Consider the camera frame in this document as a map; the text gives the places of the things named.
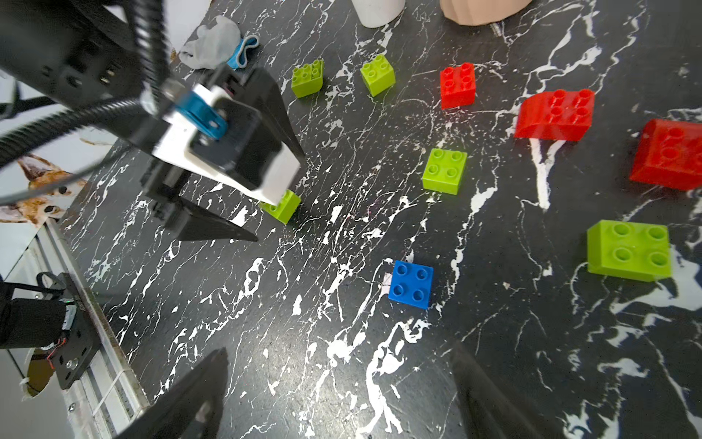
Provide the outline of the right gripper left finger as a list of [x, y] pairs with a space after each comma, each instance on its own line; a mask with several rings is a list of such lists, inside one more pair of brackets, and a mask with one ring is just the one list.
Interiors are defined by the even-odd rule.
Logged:
[[215, 438], [223, 415], [228, 354], [216, 349], [143, 415], [120, 438]]

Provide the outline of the small white plant pot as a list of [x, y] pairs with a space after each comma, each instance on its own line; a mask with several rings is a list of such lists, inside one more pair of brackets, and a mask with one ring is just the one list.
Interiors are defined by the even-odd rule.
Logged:
[[377, 29], [397, 18], [406, 5], [405, 0], [352, 0], [363, 27]]

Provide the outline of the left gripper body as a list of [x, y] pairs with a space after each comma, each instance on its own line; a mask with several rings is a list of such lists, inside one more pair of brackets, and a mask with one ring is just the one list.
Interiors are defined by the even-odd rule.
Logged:
[[250, 99], [249, 75], [222, 65], [208, 80], [186, 86], [169, 79], [166, 133], [153, 156], [193, 174], [277, 205], [302, 161], [294, 156]]

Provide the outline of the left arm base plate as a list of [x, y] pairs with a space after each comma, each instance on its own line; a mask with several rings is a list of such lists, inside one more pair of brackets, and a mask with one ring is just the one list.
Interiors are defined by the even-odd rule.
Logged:
[[42, 272], [34, 285], [1, 281], [1, 348], [47, 348], [63, 391], [80, 380], [101, 345], [69, 274]]

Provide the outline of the grey work glove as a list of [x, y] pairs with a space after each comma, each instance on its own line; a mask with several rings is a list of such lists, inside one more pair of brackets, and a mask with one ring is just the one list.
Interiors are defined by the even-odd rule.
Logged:
[[257, 35], [243, 36], [239, 26], [224, 16], [217, 16], [213, 27], [200, 26], [196, 34], [179, 53], [179, 60], [192, 70], [215, 70], [222, 64], [234, 70], [245, 69], [249, 51], [260, 45]]

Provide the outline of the red lego brick right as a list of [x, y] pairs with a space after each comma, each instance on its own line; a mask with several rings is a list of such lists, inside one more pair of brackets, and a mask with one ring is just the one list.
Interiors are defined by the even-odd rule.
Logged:
[[649, 121], [641, 133], [630, 179], [673, 190], [700, 188], [701, 124]]

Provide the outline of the blue lego brick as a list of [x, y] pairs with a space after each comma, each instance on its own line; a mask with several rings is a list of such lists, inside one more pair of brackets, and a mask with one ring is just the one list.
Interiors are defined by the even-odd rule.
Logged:
[[389, 299], [428, 310], [431, 302], [433, 272], [433, 268], [429, 266], [396, 261], [389, 286]]

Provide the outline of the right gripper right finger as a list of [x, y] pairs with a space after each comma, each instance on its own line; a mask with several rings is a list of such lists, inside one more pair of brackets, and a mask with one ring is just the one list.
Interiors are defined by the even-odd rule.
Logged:
[[492, 379], [461, 342], [453, 344], [451, 369], [468, 438], [547, 438], [548, 420], [526, 397]]

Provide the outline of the lime lego brick back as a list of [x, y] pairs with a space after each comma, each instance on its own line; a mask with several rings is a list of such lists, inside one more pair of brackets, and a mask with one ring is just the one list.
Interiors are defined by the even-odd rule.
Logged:
[[362, 66], [361, 74], [372, 97], [378, 96], [396, 83], [395, 71], [382, 54], [366, 62]]

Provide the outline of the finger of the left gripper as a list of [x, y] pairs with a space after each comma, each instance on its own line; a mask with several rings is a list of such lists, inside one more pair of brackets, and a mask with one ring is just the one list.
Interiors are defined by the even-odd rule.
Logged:
[[192, 173], [170, 164], [150, 164], [144, 173], [144, 195], [151, 211], [179, 241], [232, 239], [258, 241], [255, 234], [180, 196]]
[[305, 152], [294, 133], [281, 90], [272, 75], [263, 68], [254, 68], [249, 75], [249, 93], [253, 106], [267, 118], [276, 135], [295, 157], [305, 159]]

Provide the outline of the large beige plant pot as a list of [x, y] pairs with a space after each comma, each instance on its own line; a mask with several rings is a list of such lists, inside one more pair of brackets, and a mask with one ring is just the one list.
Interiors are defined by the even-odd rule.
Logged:
[[461, 26], [489, 25], [514, 16], [532, 0], [441, 0], [444, 16]]

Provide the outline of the aluminium front rail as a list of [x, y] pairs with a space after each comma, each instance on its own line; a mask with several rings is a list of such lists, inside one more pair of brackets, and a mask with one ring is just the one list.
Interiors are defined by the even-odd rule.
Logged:
[[149, 406], [58, 224], [1, 281], [1, 435], [115, 438]]

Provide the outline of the lime lego brick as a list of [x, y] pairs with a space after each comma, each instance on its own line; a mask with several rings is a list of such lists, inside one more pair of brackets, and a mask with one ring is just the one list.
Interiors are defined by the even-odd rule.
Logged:
[[423, 188], [457, 195], [466, 161], [464, 152], [433, 148], [422, 175]]
[[277, 219], [277, 221], [283, 224], [288, 224], [300, 203], [301, 198], [299, 196], [294, 194], [292, 190], [286, 190], [283, 198], [277, 205], [272, 205], [262, 201], [260, 203], [260, 207], [264, 212], [271, 215], [274, 219]]
[[372, 97], [378, 96], [396, 83], [395, 71], [382, 54], [366, 62], [362, 66], [361, 74]]
[[324, 61], [318, 59], [312, 63], [294, 68], [291, 88], [297, 99], [321, 91], [324, 83], [324, 67]]
[[672, 275], [667, 226], [599, 221], [587, 230], [588, 271], [641, 282]]

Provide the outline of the small red lego brick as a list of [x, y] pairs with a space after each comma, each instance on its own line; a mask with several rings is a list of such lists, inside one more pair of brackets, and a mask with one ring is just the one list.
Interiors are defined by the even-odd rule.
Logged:
[[448, 110], [472, 105], [475, 102], [475, 66], [463, 63], [448, 67], [441, 73], [441, 106]]

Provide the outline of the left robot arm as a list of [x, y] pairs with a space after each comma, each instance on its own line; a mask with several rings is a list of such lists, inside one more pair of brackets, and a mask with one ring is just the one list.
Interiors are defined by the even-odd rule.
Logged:
[[182, 58], [208, 77], [186, 85], [170, 71], [163, 3], [125, 1], [122, 8], [126, 20], [107, 1], [2, 3], [1, 68], [38, 92], [23, 100], [15, 91], [2, 117], [63, 106], [2, 135], [2, 165], [19, 164], [29, 180], [27, 190], [1, 199], [2, 221], [38, 223], [56, 212], [51, 197], [74, 190], [82, 174], [53, 168], [35, 151], [96, 126], [150, 155], [144, 195], [180, 241], [254, 241], [181, 191], [199, 175], [267, 208], [290, 197], [305, 154], [276, 80], [248, 65], [258, 38], [226, 18], [199, 29]]

